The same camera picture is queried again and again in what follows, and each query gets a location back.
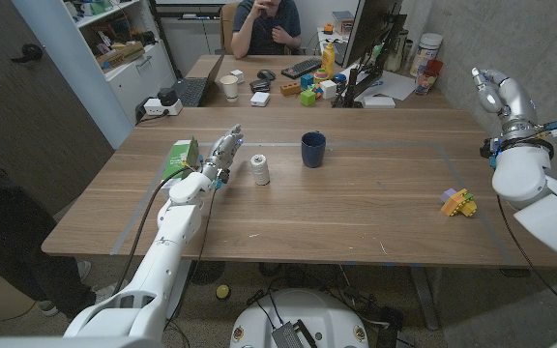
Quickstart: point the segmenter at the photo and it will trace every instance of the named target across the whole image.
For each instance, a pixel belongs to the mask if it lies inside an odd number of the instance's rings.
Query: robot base
[[[273,292],[272,297],[283,322],[295,324],[302,320],[317,347],[368,347],[363,322],[339,300],[308,289],[280,290]],[[266,295],[260,299],[259,304],[268,312],[274,326],[280,328],[281,323],[270,296]],[[272,331],[266,314],[257,304],[252,304],[236,320],[229,346],[277,347],[272,338]],[[299,331],[297,336],[303,343],[302,346],[309,347],[302,331]]]

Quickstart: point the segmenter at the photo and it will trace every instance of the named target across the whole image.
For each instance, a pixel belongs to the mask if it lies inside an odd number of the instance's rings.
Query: laptop
[[[208,77],[189,77],[175,82],[173,89],[180,97],[183,106],[198,107],[201,105],[203,98],[208,94],[217,79],[223,58],[224,54],[214,65]]]
[[[326,49],[327,43],[323,43],[324,49]],[[345,51],[347,50],[347,43],[333,43],[333,48],[335,49],[335,63],[340,66],[343,65],[343,60],[345,60]]]

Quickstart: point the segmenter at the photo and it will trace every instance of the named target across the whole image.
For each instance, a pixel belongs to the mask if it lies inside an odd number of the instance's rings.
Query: dark blue cup
[[[309,168],[321,165],[326,151],[326,137],[319,131],[310,131],[302,136],[302,161]]]

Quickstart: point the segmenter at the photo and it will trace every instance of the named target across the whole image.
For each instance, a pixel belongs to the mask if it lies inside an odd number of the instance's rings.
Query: yellow bottle
[[[328,72],[328,79],[335,75],[335,49],[333,43],[328,43],[321,57],[321,68]]]

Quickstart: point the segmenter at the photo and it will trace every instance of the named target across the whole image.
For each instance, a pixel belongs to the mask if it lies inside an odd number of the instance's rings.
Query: hand
[[[257,19],[261,15],[261,10],[268,11],[268,4],[270,4],[270,0],[255,0],[254,4],[252,4],[249,17]]]
[[[290,44],[293,38],[289,34],[287,34],[285,29],[276,26],[274,29],[272,29],[272,39],[277,44]]]

